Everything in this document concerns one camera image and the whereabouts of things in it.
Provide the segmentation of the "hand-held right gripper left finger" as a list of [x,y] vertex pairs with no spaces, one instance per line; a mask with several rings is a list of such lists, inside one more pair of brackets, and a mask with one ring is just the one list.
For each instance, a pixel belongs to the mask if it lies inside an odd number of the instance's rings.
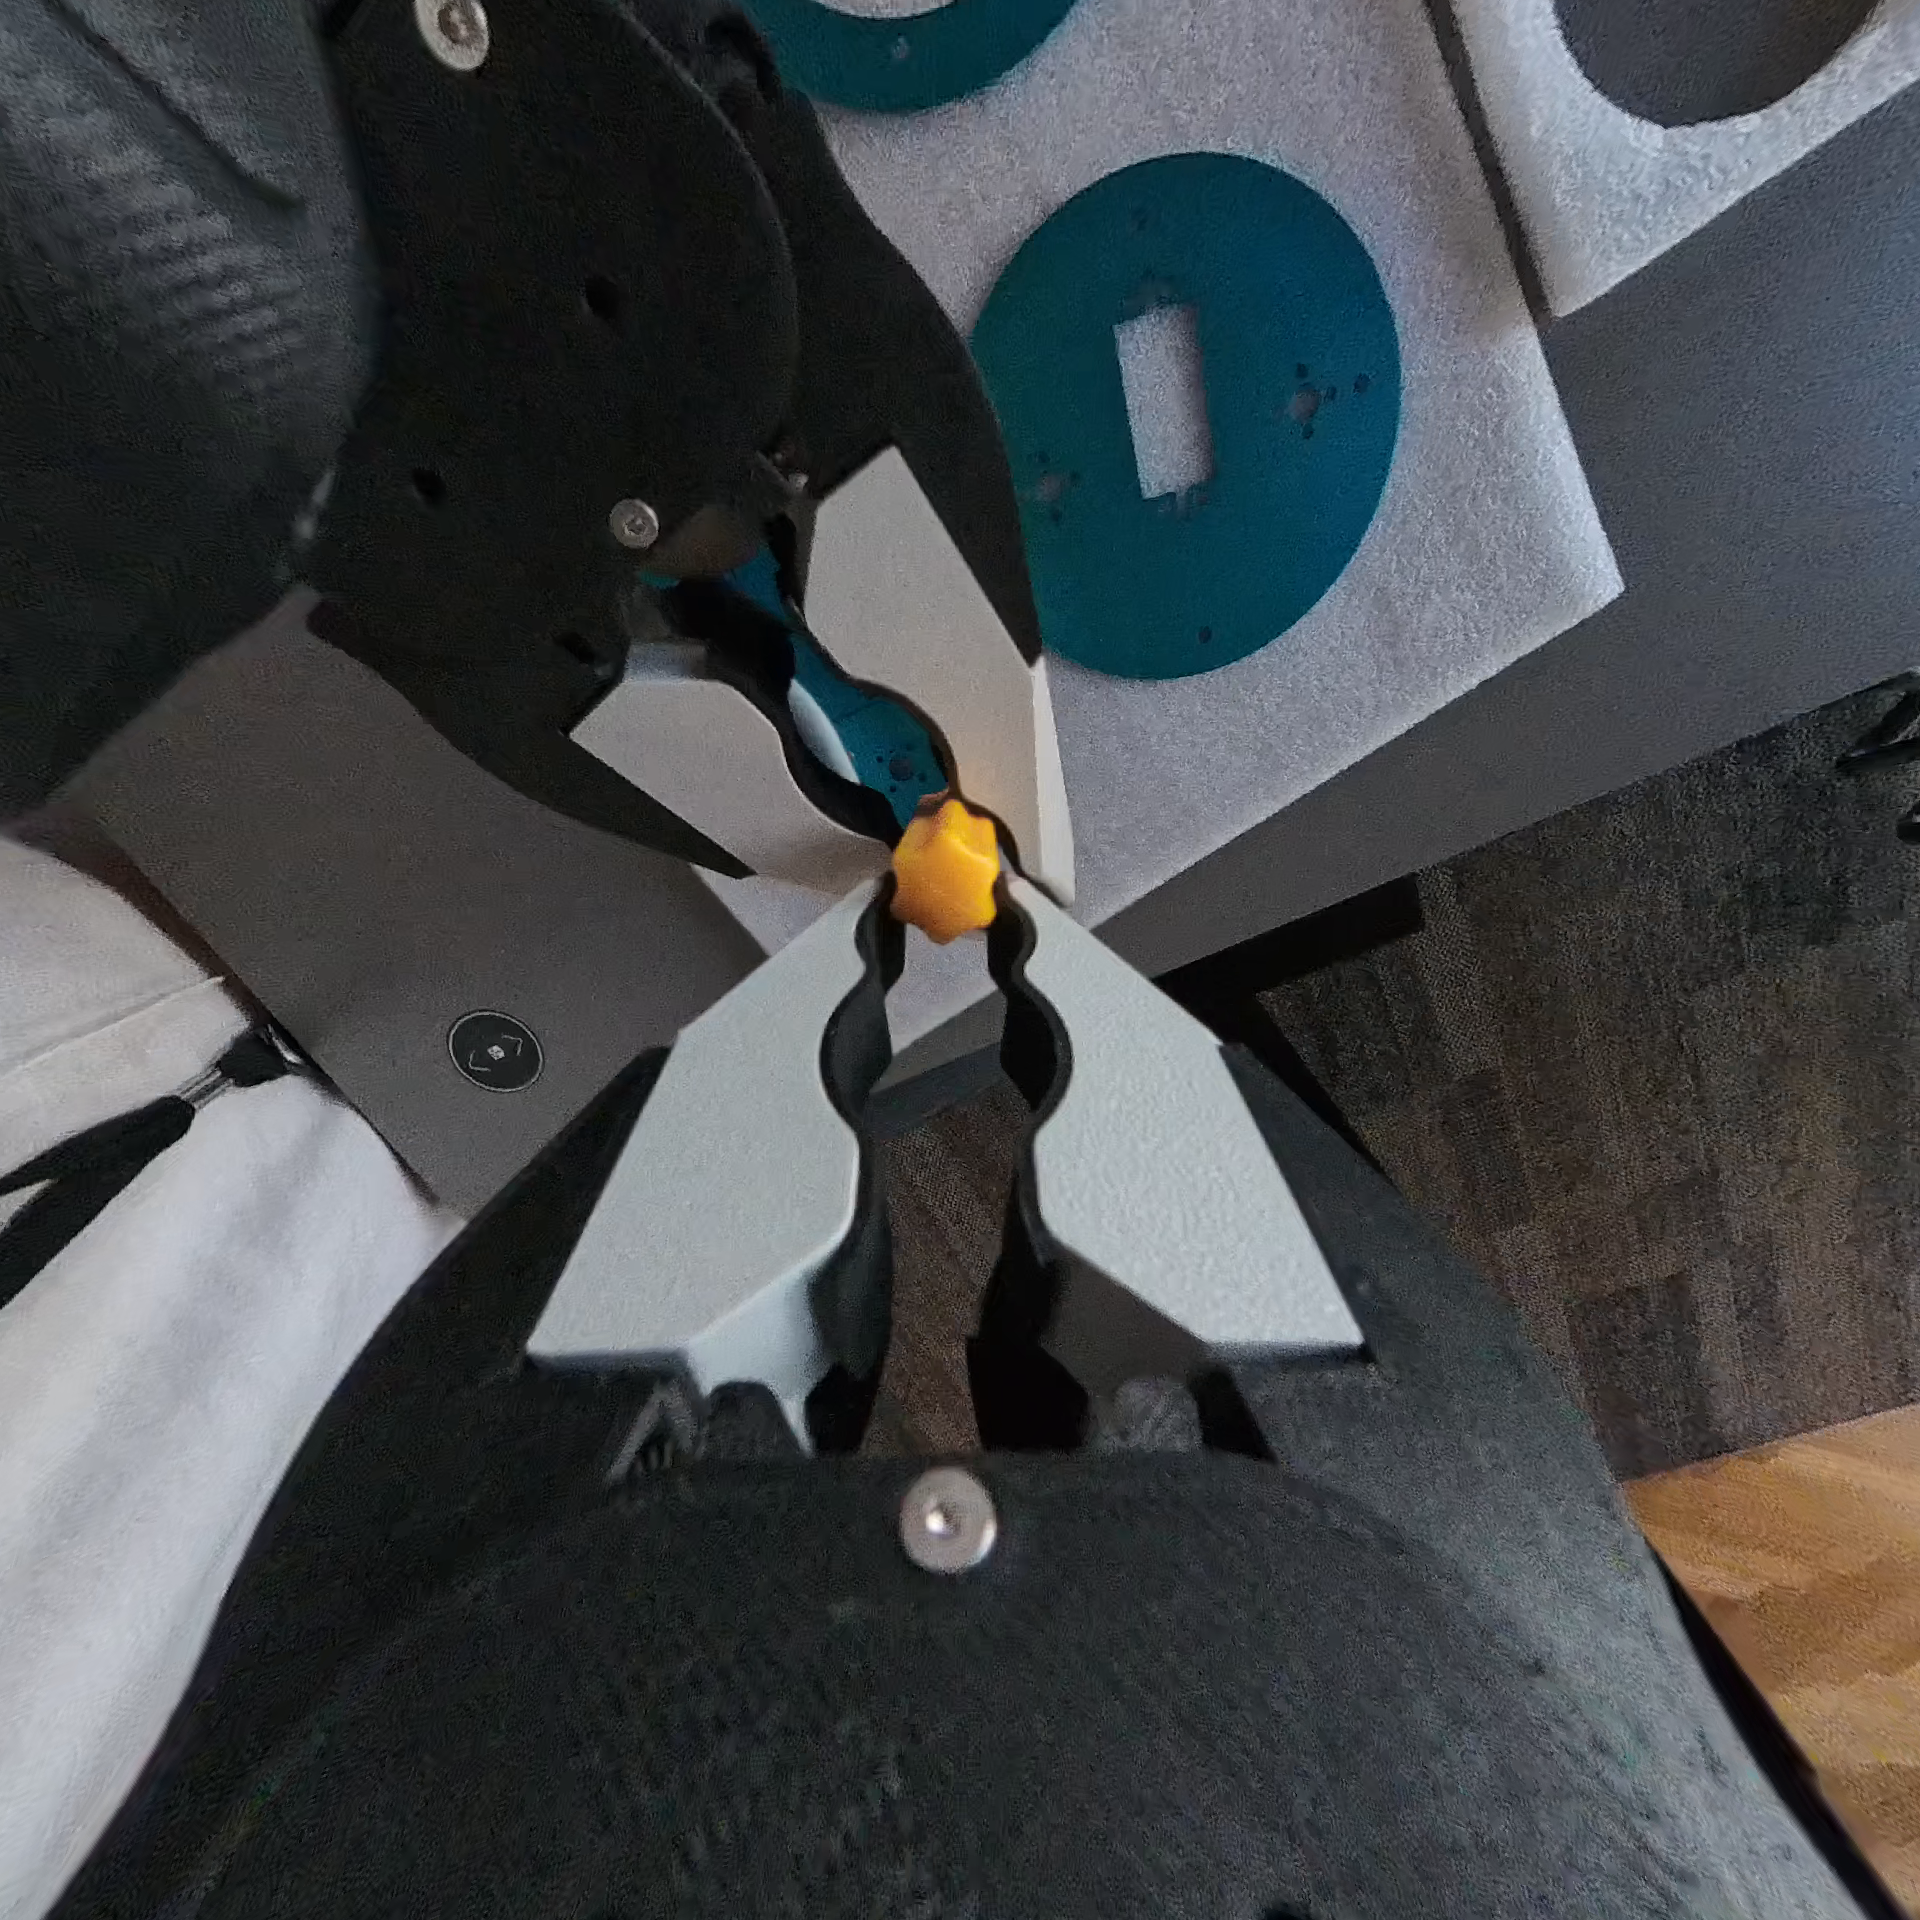
[[890,1337],[872,1096],[905,960],[865,881],[667,1052],[527,1342],[560,1370],[769,1391],[803,1452],[850,1452]]

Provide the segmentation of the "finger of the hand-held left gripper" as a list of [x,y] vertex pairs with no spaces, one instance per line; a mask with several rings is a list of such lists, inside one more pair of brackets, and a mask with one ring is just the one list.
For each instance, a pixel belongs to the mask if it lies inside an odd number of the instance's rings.
[[912,715],[944,780],[910,821],[963,804],[1009,868],[1074,901],[1074,840],[1048,665],[1025,658],[897,446],[823,502],[768,520],[781,601],[872,702]]
[[735,589],[667,589],[640,612],[573,742],[709,842],[712,871],[816,892],[886,871],[901,822],[797,681],[786,625]]

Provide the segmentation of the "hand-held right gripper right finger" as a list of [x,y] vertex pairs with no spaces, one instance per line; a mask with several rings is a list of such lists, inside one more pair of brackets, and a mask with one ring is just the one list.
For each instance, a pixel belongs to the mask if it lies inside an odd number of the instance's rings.
[[1009,884],[1009,1446],[1265,1448],[1235,1364],[1367,1335],[1234,1052],[1032,881]]

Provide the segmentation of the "small blue round plate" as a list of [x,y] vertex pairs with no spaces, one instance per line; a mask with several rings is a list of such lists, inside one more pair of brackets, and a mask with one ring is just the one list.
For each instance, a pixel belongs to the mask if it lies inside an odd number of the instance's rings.
[[904,829],[925,799],[947,786],[930,730],[897,695],[830,659],[782,589],[769,549],[720,579],[674,582],[658,569],[638,579],[647,640],[676,647],[691,671],[777,720],[820,767],[814,784],[837,780],[870,791],[874,801],[858,804],[863,821],[875,821],[886,806]]

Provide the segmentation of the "yellow-handled screwdriver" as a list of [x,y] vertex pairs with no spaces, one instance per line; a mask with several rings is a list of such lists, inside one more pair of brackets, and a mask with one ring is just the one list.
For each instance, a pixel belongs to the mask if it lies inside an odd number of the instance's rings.
[[947,948],[997,922],[1001,843],[993,817],[947,795],[919,807],[890,861],[890,913]]

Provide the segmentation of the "round black desk control button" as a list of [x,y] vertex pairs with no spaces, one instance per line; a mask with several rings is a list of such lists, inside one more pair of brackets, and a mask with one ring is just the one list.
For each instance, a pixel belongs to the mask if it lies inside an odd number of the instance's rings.
[[527,1091],[543,1072],[543,1049],[533,1027],[515,1016],[471,1010],[444,1034],[450,1067],[482,1091]]

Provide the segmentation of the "grey desk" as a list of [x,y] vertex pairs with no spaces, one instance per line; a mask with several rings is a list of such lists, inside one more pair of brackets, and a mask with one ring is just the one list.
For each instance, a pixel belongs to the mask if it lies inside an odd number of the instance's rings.
[[[1095,924],[1144,972],[1916,658],[1916,84],[1611,292],[1530,318],[1620,593]],[[824,901],[695,880],[523,801],[303,612],[118,738],[67,828],[97,825],[468,1212]],[[450,1067],[471,1010],[533,1027],[535,1088]]]

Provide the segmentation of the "blue round plate rectangular slot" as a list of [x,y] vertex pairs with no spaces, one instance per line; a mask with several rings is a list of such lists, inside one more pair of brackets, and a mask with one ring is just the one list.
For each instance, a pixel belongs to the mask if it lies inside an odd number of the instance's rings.
[[[1119,332],[1189,313],[1212,468],[1144,492]],[[1003,268],[974,360],[1012,458],[1042,639],[1165,684],[1288,635],[1356,559],[1400,435],[1402,353],[1372,256],[1280,167],[1134,164]]]

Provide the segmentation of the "white foam sheet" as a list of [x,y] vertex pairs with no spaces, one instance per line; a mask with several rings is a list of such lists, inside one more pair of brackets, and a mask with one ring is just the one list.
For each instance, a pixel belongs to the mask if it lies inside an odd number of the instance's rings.
[[[908,115],[816,111],[856,197],[970,343],[1054,212],[1124,167],[1200,152],[1259,159],[1328,198],[1394,309],[1402,416],[1385,498],[1301,625],[1165,684],[1048,647],[1088,922],[1620,593],[1426,4],[1074,4],[981,93]],[[1132,324],[1119,353],[1142,490],[1204,479],[1193,318]]]

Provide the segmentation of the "person's white shirt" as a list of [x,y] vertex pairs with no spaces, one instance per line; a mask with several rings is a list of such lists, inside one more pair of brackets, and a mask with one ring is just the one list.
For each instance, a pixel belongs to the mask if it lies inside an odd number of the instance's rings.
[[218,970],[14,838],[2,1172],[2,1911],[42,1915],[457,1218]]

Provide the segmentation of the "white foam block round hole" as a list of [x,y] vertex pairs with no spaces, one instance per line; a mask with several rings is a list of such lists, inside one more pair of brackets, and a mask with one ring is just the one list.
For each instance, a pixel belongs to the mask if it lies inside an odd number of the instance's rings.
[[1668,127],[1618,103],[1556,4],[1454,18],[1552,318],[1570,318],[1916,84],[1916,4],[1869,4],[1763,107]]

